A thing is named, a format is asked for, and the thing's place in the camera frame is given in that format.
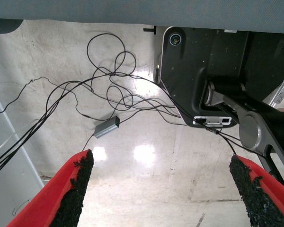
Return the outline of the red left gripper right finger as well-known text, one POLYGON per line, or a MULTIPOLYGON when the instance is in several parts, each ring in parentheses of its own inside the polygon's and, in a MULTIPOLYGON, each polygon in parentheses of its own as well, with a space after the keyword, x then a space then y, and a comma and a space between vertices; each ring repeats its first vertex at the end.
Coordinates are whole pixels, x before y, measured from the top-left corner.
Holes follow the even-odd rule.
POLYGON ((284 186, 253 161, 234 155, 230 173, 252 227, 284 227, 284 186))

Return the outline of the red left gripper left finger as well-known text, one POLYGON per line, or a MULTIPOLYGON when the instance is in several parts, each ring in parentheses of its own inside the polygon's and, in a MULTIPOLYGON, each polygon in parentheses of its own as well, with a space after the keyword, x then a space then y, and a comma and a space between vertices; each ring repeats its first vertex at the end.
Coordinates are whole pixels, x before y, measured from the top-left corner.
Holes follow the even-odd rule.
POLYGON ((72 156, 8 226, 76 227, 93 165, 90 149, 72 156))

